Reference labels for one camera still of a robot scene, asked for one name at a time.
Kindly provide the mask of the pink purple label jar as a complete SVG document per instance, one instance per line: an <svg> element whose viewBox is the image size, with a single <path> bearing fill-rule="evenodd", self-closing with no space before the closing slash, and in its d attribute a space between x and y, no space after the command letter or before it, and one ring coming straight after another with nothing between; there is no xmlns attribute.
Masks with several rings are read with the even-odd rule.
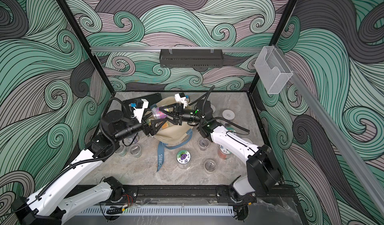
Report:
<svg viewBox="0 0 384 225"><path fill-rule="evenodd" d="M160 111L160 109L158 107L153 107L151 109L152 111L152 114L153 114L153 118L155 120L160 120L160 119L166 119L167 118L167 115L164 114L162 111Z"/></svg>

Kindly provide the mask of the cream canvas tote bag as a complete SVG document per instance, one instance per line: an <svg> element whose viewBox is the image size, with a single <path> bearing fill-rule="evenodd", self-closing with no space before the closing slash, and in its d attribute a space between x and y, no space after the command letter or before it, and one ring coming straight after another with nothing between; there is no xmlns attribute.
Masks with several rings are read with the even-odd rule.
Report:
<svg viewBox="0 0 384 225"><path fill-rule="evenodd" d="M165 125L168 125L168 127L161 128L156 135L153 135L153 138L159 141L157 148L157 171L162 168L162 165L165 162L165 150L179 149L186 145L193 137L193 129L186 123L178 126L166 122Z"/></svg>

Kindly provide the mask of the purple flower label jar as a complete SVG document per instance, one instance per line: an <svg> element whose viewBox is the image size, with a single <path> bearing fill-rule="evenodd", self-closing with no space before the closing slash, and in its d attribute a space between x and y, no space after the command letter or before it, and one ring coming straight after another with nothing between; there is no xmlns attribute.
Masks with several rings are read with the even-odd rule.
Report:
<svg viewBox="0 0 384 225"><path fill-rule="evenodd" d="M187 150L181 150L176 155L178 167L187 169L190 166L191 153Z"/></svg>

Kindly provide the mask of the green lid seed jar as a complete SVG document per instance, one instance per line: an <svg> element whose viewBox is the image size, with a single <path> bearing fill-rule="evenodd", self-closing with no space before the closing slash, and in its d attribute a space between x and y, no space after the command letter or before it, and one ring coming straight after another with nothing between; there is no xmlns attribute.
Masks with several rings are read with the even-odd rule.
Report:
<svg viewBox="0 0 384 225"><path fill-rule="evenodd" d="M224 148L223 146L219 146L218 147L218 156L223 159L223 160L227 160L231 157L232 153L227 150L226 148Z"/></svg>

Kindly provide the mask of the clear small seed jar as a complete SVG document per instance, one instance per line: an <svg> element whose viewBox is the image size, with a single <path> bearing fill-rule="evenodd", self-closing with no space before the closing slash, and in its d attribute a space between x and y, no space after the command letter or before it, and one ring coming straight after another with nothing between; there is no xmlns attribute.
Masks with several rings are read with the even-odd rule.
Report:
<svg viewBox="0 0 384 225"><path fill-rule="evenodd" d="M204 169L207 174L211 174L216 171L217 164L214 160L206 160L204 163Z"/></svg>

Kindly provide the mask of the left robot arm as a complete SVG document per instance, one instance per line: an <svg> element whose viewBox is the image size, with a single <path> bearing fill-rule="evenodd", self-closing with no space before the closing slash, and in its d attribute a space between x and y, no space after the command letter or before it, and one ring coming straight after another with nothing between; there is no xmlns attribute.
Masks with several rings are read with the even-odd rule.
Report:
<svg viewBox="0 0 384 225"><path fill-rule="evenodd" d="M147 123L153 113L146 99L124 103L113 97L108 103L113 101L120 103L121 109L104 109L100 133L85 149L43 188L12 203L13 214L22 225L62 225L92 205L105 201L119 203L127 197L123 185L114 177L77 195L67 196L86 175L115 153L121 141L140 131L155 135L166 122L160 119Z"/></svg>

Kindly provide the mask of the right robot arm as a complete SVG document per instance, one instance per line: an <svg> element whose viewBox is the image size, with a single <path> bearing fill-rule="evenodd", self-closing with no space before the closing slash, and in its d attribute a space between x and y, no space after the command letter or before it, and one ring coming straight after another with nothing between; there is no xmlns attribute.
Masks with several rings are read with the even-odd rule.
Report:
<svg viewBox="0 0 384 225"><path fill-rule="evenodd" d="M222 124L229 120L213 117L208 98L214 89L212 86L208 92L193 101L196 106L194 110L187 108L190 103L182 93L175 95L174 104L161 106L159 110L167 115L167 120L173 125L196 125L203 138L228 150L246 165L247 175L237 178L231 185L234 195L240 197L254 192L268 194L275 186L298 188L299 184L283 179L281 168L269 146L258 146L245 141Z"/></svg>

